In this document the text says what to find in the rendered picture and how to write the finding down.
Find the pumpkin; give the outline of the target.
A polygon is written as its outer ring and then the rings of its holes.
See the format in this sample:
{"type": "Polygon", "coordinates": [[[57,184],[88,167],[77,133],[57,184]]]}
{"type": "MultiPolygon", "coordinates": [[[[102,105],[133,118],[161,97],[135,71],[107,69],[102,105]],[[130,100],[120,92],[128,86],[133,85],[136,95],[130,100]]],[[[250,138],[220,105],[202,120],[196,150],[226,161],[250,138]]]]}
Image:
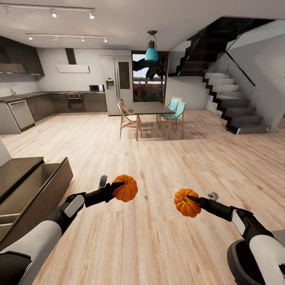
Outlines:
{"type": "Polygon", "coordinates": [[[176,208],[179,212],[182,213],[183,216],[186,217],[196,217],[197,214],[201,212],[200,204],[196,203],[195,201],[189,199],[187,195],[198,197],[199,195],[194,192],[192,189],[180,189],[175,194],[174,202],[176,204],[176,208]]]}
{"type": "Polygon", "coordinates": [[[113,195],[116,196],[116,199],[123,202],[128,202],[133,200],[138,192],[137,182],[131,176],[127,176],[125,174],[119,175],[113,181],[116,182],[124,182],[125,184],[116,188],[113,192],[113,195]]]}

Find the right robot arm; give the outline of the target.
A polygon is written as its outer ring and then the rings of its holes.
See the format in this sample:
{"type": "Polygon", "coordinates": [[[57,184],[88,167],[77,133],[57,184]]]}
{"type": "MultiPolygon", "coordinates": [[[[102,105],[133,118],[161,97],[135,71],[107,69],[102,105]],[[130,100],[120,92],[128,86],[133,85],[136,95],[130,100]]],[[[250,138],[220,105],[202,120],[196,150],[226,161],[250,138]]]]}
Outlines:
{"type": "Polygon", "coordinates": [[[285,247],[256,220],[252,212],[222,205],[217,202],[219,195],[214,191],[208,192],[208,196],[187,195],[207,212],[235,224],[251,249],[266,285],[285,285],[285,247]]]}

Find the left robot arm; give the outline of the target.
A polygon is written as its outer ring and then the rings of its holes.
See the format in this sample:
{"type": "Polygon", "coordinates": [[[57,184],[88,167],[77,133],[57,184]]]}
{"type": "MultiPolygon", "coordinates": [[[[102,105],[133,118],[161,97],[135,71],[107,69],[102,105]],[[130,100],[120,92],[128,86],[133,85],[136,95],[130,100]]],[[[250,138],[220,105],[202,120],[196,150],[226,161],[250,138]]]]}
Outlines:
{"type": "Polygon", "coordinates": [[[0,285],[32,285],[46,259],[86,206],[109,202],[113,192],[124,182],[106,183],[108,176],[100,176],[99,190],[72,194],[51,215],[21,239],[0,252],[0,285]]]}

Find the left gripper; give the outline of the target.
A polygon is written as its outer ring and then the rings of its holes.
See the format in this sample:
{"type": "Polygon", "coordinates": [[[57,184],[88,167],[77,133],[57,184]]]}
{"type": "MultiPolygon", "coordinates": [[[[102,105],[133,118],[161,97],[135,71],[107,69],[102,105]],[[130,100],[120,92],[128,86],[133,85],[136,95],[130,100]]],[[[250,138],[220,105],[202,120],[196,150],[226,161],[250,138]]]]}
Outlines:
{"type": "Polygon", "coordinates": [[[120,186],[124,185],[124,182],[116,182],[116,183],[106,183],[106,187],[104,189],[93,191],[96,197],[96,203],[99,204],[100,202],[106,201],[109,202],[116,196],[113,195],[113,192],[116,188],[119,188],[120,186]]]}

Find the cauldron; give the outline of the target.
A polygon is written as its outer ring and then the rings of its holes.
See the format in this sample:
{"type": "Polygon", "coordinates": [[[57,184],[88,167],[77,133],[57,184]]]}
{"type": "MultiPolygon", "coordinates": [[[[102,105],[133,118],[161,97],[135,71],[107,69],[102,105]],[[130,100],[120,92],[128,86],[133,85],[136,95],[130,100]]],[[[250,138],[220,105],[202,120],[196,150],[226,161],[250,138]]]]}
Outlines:
{"type": "Polygon", "coordinates": [[[235,241],[229,246],[227,261],[237,285],[266,285],[245,239],[235,241]]]}

